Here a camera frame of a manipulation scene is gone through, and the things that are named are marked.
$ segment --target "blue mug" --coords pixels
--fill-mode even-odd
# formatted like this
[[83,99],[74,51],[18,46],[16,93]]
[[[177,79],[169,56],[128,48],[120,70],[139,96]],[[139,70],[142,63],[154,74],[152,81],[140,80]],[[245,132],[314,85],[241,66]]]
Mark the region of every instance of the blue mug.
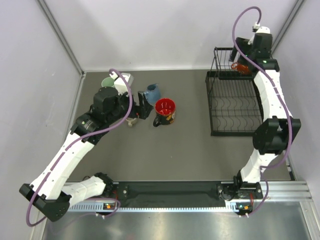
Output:
[[155,84],[149,85],[146,88],[144,95],[149,104],[155,104],[161,98],[158,84],[155,83]]

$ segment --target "mug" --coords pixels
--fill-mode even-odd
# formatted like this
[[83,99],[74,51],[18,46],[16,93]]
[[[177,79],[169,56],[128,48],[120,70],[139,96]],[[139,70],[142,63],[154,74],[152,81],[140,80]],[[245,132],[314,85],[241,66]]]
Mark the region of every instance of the mug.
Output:
[[101,82],[101,87],[115,87],[115,80],[112,77],[106,77]]
[[158,84],[155,83],[149,85],[146,88],[144,95],[149,104],[155,104],[161,98]]
[[176,117],[176,104],[170,98],[161,98],[155,103],[155,112],[154,127],[172,124]]

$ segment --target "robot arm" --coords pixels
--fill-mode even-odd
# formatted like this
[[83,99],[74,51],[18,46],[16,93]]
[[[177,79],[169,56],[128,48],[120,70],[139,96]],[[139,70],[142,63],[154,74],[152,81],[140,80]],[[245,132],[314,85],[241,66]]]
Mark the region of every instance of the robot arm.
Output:
[[[133,78],[130,74],[124,73],[123,76],[127,82],[132,83]],[[113,74],[111,77],[116,79],[118,76]],[[123,118],[129,109],[127,95],[128,93],[124,92],[121,86],[118,89],[100,88],[93,97],[93,104],[89,111],[76,119],[64,144],[45,170],[31,184],[23,184],[20,188],[19,192],[29,201],[38,190],[33,205],[52,222],[59,220],[72,205],[93,196],[109,197],[113,192],[113,181],[103,173],[97,173],[85,181],[64,186],[78,163],[107,132],[89,136],[77,141],[69,149],[66,150],[66,148],[81,136],[106,129]],[[138,98],[139,105],[133,103],[129,118],[146,119],[153,107],[147,102],[142,92],[138,92]]]
[[[233,185],[221,184],[218,187],[222,199],[225,199],[224,195],[229,196],[229,199],[235,196],[248,198],[249,194],[254,194],[255,198],[261,198],[259,195],[261,193],[259,184],[261,171],[263,172],[266,166],[287,149],[289,142],[288,119],[284,106],[278,98],[280,96],[286,105],[280,85],[280,69],[277,60],[271,56],[273,37],[269,28],[258,27],[257,23],[253,26],[255,33],[251,39],[237,37],[235,42],[250,60],[271,77],[275,86],[251,62],[242,55],[238,57],[237,63],[246,66],[250,75],[254,76],[253,83],[259,92],[258,101],[261,101],[263,109],[263,123],[253,134],[254,150],[247,164],[233,178]],[[236,56],[237,49],[234,47],[229,60],[233,62]],[[301,127],[301,122],[299,119],[292,118],[290,111],[288,113],[292,125],[293,141]]]
[[[276,70],[266,70],[266,73],[273,79],[284,101],[280,86],[280,73]],[[265,168],[261,169],[261,166],[268,166],[283,150],[287,149],[288,145],[287,116],[272,84],[260,71],[256,74],[254,83],[260,93],[263,123],[253,135],[253,153],[248,163],[240,171],[242,181],[248,183],[259,182],[260,172],[265,170]],[[289,114],[292,123],[292,140],[294,140],[301,123],[299,119],[293,119],[290,112]]]

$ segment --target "white enclosure wall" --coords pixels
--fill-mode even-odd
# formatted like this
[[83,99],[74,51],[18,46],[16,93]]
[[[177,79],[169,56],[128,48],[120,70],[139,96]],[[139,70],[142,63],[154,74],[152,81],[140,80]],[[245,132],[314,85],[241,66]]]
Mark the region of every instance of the white enclosure wall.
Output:
[[285,101],[302,127],[291,149],[292,164],[306,180],[320,212],[320,1],[307,0],[275,52]]
[[19,188],[60,148],[80,75],[35,0],[0,1],[0,32],[0,239],[24,240]]
[[[46,0],[85,71],[208,69],[213,49],[231,47],[236,17],[262,9],[277,35],[296,0]],[[258,13],[237,36],[250,37]]]

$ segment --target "red cup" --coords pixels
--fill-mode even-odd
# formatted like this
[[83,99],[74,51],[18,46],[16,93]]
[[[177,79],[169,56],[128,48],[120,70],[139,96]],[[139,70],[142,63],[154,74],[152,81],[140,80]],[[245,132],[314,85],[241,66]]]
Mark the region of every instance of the red cup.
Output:
[[170,98],[161,98],[155,103],[155,112],[154,127],[172,124],[175,121],[176,104]]

